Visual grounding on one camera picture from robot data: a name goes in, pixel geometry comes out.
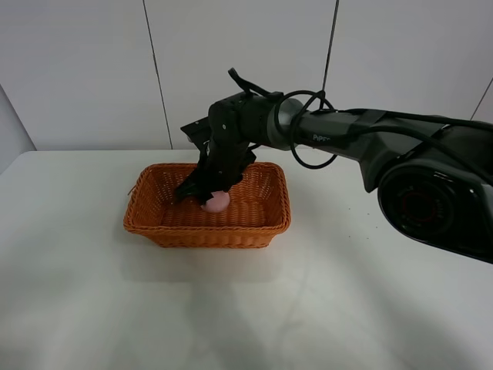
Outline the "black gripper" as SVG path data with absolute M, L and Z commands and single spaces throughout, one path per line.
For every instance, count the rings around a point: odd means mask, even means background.
M 208 112 L 212 135 L 200 151 L 198 169 L 176 188 L 176 200 L 194 198 L 202 207 L 226 207 L 227 191 L 240 181 L 251 143 L 266 144 L 270 103 L 265 98 L 227 98 Z

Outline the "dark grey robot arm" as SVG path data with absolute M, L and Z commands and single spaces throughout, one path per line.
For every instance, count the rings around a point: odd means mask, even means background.
M 387 221 L 423 244 L 492 260 L 492 126 L 379 109 L 309 111 L 296 99 L 237 94 L 183 127 L 200 150 L 176 188 L 200 202 L 239 183 L 253 149 L 305 145 L 358 163 Z

